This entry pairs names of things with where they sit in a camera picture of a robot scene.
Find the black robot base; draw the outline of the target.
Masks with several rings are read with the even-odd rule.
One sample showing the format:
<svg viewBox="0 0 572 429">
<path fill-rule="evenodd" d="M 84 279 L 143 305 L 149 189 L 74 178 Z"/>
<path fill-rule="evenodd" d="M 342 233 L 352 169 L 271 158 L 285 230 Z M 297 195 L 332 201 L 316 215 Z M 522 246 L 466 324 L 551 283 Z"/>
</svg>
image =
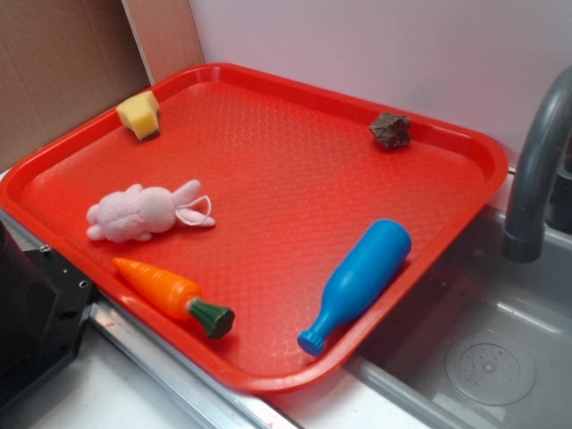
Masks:
<svg viewBox="0 0 572 429">
<path fill-rule="evenodd" d="M 52 248 L 23 250 L 1 226 L 1 413 L 77 356 L 93 282 Z"/>
</svg>

